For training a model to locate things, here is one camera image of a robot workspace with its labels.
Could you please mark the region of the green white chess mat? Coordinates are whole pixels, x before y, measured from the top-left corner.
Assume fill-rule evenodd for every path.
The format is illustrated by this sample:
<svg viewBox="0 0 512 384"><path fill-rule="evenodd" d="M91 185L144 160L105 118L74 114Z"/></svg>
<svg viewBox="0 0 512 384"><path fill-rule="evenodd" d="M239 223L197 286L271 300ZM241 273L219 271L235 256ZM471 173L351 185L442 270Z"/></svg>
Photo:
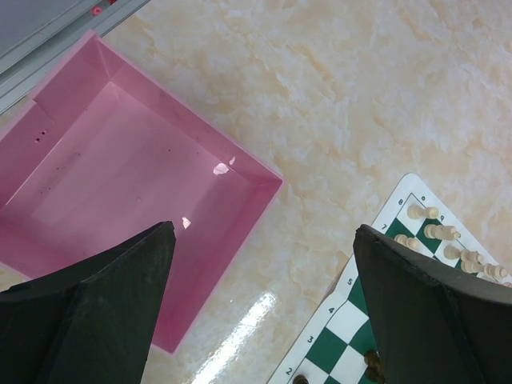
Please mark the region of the green white chess mat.
<svg viewBox="0 0 512 384"><path fill-rule="evenodd" d="M474 262L472 275L511 284L511 270L492 258L416 174L402 177L371 225L428 258L459 270ZM351 258L270 382L367 383L364 354L375 347L356 261Z"/></svg>

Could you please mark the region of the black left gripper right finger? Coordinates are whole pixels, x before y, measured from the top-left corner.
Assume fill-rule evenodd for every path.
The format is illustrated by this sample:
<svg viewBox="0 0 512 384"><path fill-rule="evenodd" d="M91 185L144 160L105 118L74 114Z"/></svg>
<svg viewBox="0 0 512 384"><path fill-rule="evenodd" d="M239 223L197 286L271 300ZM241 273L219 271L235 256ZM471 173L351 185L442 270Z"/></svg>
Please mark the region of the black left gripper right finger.
<svg viewBox="0 0 512 384"><path fill-rule="evenodd" d="M354 257L388 383L509 383L511 289L371 228Z"/></svg>

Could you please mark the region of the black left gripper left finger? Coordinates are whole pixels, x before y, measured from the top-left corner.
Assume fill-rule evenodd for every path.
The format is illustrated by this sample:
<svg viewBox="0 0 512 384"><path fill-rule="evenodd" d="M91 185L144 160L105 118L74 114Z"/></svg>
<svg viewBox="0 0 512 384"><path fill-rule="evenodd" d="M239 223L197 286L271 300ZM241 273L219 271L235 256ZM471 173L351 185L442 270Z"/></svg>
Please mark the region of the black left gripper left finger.
<svg viewBox="0 0 512 384"><path fill-rule="evenodd" d="M4 383L142 380L176 238L160 222L1 294Z"/></svg>

